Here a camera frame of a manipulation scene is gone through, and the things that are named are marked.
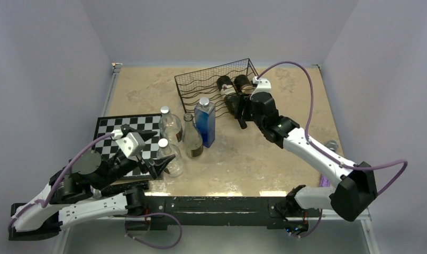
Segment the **dark wine bottle white label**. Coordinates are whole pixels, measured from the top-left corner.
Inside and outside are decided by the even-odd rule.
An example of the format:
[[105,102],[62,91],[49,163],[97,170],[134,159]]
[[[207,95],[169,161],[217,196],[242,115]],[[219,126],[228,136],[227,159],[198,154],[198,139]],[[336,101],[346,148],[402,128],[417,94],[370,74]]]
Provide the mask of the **dark wine bottle white label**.
[[216,81],[217,87],[220,91],[220,94],[225,102],[228,112],[235,116],[235,110],[238,104],[239,94],[237,93],[238,89],[234,84],[234,81],[227,76],[220,76]]

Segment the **green wine bottle silver neck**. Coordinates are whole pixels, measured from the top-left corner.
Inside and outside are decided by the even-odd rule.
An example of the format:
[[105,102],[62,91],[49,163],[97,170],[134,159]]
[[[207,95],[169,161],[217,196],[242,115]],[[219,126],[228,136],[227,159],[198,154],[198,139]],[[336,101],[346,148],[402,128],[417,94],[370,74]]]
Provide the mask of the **green wine bottle silver neck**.
[[248,76],[246,76],[246,75],[236,76],[234,79],[234,84],[237,87],[238,91],[240,91],[244,94],[251,95],[255,90],[255,87],[253,86],[253,84],[249,80]]

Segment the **blue square glass bottle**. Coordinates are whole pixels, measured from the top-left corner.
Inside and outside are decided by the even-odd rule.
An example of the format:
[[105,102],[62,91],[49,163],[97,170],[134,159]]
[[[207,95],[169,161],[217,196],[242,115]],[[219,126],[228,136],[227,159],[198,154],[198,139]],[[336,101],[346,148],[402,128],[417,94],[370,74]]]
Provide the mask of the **blue square glass bottle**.
[[215,140],[215,104],[201,97],[194,109],[196,128],[203,139],[203,146],[210,148]]

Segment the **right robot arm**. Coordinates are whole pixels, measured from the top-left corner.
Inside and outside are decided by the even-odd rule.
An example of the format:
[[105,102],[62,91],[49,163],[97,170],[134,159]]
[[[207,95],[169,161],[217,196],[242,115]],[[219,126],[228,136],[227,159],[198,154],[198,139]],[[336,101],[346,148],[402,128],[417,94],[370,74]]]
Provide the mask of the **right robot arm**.
[[279,114],[268,92],[247,95],[254,128],[217,126],[213,144],[183,162],[179,176],[153,181],[147,200],[179,213],[263,214],[283,218],[308,209],[355,220],[377,197],[373,169],[327,149]]

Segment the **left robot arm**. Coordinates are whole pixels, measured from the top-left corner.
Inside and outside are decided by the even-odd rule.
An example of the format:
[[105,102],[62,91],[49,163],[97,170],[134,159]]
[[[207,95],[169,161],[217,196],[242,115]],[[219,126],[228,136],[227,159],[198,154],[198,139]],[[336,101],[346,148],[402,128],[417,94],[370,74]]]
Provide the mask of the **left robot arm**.
[[93,140],[35,198],[12,205],[9,240],[45,240],[101,217],[150,217],[142,187],[113,184],[134,169],[159,178],[176,160],[170,153],[157,159],[142,157],[147,141],[156,136],[156,131],[124,124]]

